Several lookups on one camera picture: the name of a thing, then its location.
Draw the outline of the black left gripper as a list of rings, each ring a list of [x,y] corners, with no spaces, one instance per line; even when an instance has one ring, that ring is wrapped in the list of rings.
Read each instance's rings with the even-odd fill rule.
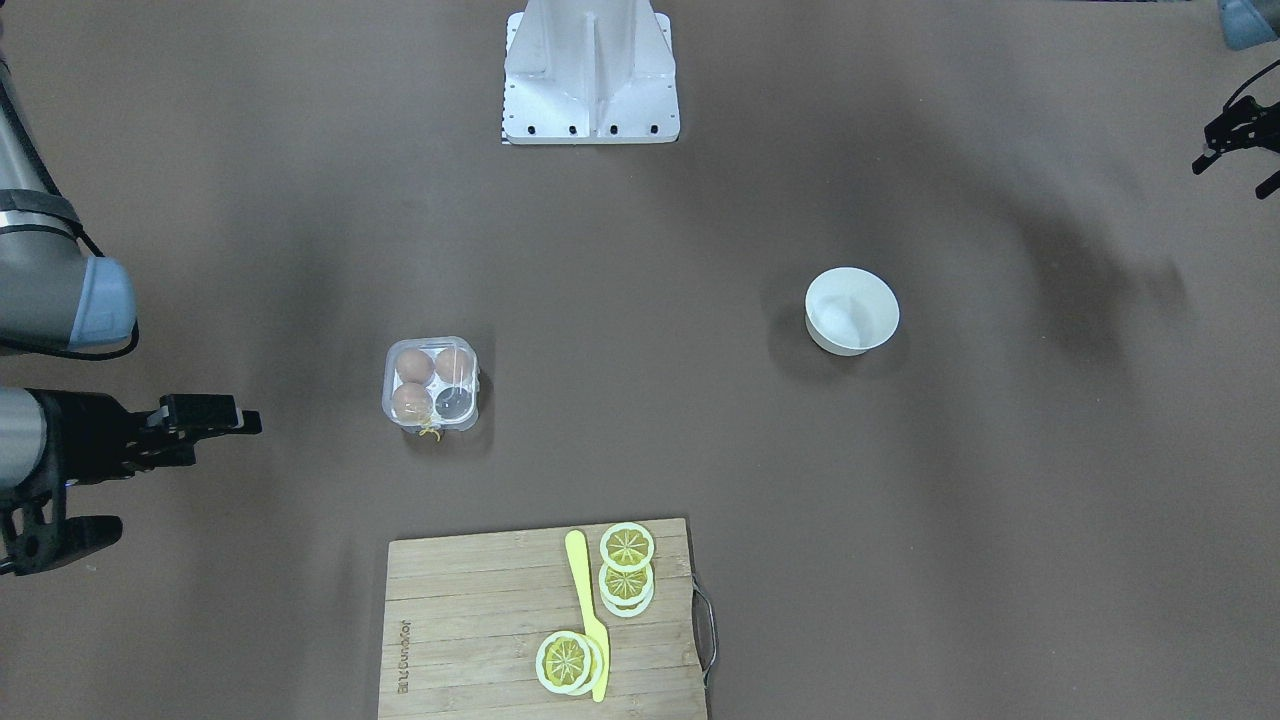
[[[1267,149],[1277,152],[1277,102],[1263,105],[1245,91],[1277,69],[1279,60],[1268,63],[1244,81],[1222,104],[1220,113],[1204,127],[1204,150],[1192,163],[1192,173],[1202,176],[1224,154],[1244,149]],[[1254,187],[1254,196],[1266,200],[1280,190],[1280,172]]]

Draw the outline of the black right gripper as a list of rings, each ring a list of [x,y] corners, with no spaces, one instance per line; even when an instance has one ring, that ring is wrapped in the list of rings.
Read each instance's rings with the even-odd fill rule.
[[[3,573],[51,571],[122,538],[120,518],[69,515],[73,486],[189,468],[200,441],[261,432],[261,414],[229,395],[165,395],[131,413],[109,395],[3,389]]]

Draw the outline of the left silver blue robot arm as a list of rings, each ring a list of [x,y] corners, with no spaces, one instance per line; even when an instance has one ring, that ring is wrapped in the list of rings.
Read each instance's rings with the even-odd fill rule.
[[[1277,42],[1277,1],[1219,1],[1219,19],[1225,45],[1242,51]],[[1247,91],[1277,72],[1274,60],[1240,83],[1203,128],[1204,146],[1190,164],[1194,176],[1206,173],[1221,156],[1252,149],[1279,152],[1279,104],[1262,104]]]

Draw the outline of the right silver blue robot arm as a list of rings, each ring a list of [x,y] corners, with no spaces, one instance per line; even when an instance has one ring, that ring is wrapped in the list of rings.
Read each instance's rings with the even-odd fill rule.
[[[90,238],[52,179],[3,72],[3,352],[101,363],[140,343],[125,268]],[[256,436],[256,411],[229,395],[166,395],[131,411],[113,396],[6,387],[3,415],[3,571],[28,577],[116,543],[119,518],[72,518],[68,491],[195,464],[196,445]]]

